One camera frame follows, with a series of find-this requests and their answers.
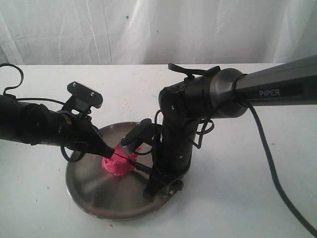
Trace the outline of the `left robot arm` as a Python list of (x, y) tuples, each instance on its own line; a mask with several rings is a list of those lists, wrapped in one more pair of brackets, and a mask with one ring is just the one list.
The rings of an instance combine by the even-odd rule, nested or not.
[(43, 104), (19, 102), (5, 95), (0, 97), (0, 138), (57, 146), (69, 162), (81, 160), (86, 153), (111, 158), (115, 152), (106, 145), (90, 116), (54, 112)]

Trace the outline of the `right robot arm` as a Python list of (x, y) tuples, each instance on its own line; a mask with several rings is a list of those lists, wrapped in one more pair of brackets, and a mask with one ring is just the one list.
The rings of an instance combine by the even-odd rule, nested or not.
[(285, 63), (250, 74), (215, 66), (208, 70), (169, 64), (185, 79), (163, 88), (158, 97), (163, 115), (162, 141), (143, 196), (153, 201), (177, 183), (191, 164), (198, 125), (209, 119), (237, 118), (248, 105), (314, 105), (317, 102), (317, 58)]

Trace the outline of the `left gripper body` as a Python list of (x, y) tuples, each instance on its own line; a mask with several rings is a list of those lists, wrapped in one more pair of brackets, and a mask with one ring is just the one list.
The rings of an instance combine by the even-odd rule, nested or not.
[(47, 144), (64, 146), (75, 151), (81, 151), (90, 141), (89, 119), (79, 119), (77, 116), (59, 112), (47, 111)]

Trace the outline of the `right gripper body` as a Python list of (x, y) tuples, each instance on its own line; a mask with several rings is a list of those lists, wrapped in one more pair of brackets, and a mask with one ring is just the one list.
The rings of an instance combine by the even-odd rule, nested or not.
[(184, 122), (170, 121), (163, 118), (161, 143), (155, 154), (154, 168), (151, 177), (160, 179), (163, 176), (180, 178), (190, 167), (193, 144), (198, 128), (197, 119)]

